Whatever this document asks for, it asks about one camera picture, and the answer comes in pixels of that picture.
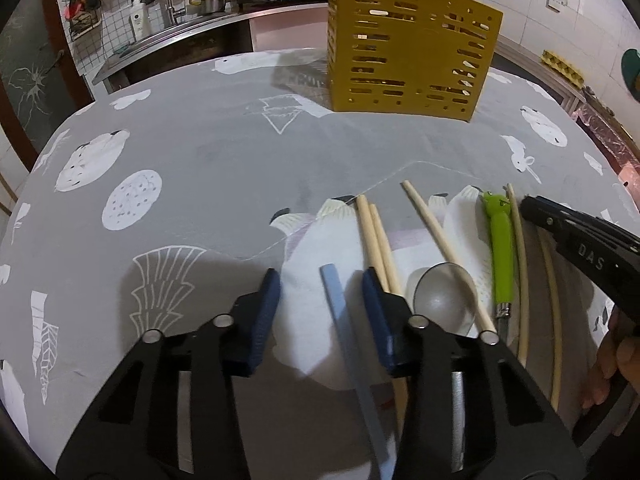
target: green utensil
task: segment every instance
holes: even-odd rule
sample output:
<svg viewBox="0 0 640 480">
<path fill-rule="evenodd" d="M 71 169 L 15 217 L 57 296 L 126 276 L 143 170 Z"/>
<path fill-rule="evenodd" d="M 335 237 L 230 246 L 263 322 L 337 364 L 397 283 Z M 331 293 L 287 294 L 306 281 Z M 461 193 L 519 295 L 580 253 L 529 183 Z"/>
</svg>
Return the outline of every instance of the green utensil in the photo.
<svg viewBox="0 0 640 480">
<path fill-rule="evenodd" d="M 513 229 L 511 203 L 504 195 L 488 191 L 482 194 L 484 211 L 489 218 L 494 260 L 494 300 L 498 335 L 507 339 L 511 303 L 513 302 Z"/>
</svg>

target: hand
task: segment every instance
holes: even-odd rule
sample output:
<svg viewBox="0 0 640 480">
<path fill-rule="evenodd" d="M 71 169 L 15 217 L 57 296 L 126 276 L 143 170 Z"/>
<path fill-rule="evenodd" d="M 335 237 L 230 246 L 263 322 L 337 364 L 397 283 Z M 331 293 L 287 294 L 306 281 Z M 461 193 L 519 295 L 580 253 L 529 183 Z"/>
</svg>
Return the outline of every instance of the hand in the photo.
<svg viewBox="0 0 640 480">
<path fill-rule="evenodd" d="M 602 404 L 609 395 L 609 380 L 620 373 L 640 393 L 640 337 L 628 337 L 616 348 L 613 333 L 618 324 L 619 311 L 613 309 L 609 318 L 609 331 L 598 348 L 596 363 L 587 375 L 580 400 L 584 410 Z"/>
</svg>

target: perforated basket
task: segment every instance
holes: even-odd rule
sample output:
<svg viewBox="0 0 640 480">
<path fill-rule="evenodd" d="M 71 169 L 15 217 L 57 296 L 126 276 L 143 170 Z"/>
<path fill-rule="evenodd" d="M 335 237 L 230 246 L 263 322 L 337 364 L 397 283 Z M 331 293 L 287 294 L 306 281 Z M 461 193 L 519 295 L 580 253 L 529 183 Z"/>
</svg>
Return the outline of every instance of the perforated basket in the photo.
<svg viewBox="0 0 640 480">
<path fill-rule="evenodd" d="M 329 0 L 333 109 L 469 121 L 501 21 L 475 0 Z"/>
</svg>

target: yellow utensil holder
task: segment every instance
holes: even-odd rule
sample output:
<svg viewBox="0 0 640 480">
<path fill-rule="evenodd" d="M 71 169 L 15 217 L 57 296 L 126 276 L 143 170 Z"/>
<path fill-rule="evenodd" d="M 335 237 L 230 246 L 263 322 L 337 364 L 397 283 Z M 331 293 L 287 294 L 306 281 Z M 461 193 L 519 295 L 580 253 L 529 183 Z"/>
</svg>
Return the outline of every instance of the yellow utensil holder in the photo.
<svg viewBox="0 0 640 480">
<path fill-rule="evenodd" d="M 475 0 L 329 0 L 334 111 L 471 120 L 501 22 Z"/>
</svg>

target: green handle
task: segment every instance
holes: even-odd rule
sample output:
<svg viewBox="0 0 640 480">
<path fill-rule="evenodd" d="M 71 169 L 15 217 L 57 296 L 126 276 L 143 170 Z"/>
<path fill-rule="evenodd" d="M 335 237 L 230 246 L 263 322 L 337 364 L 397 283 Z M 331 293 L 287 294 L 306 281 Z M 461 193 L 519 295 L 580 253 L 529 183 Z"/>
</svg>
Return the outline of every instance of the green handle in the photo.
<svg viewBox="0 0 640 480">
<path fill-rule="evenodd" d="M 495 303 L 513 301 L 513 235 L 511 205 L 507 197 L 484 193 L 484 209 L 489 217 L 494 256 Z"/>
</svg>

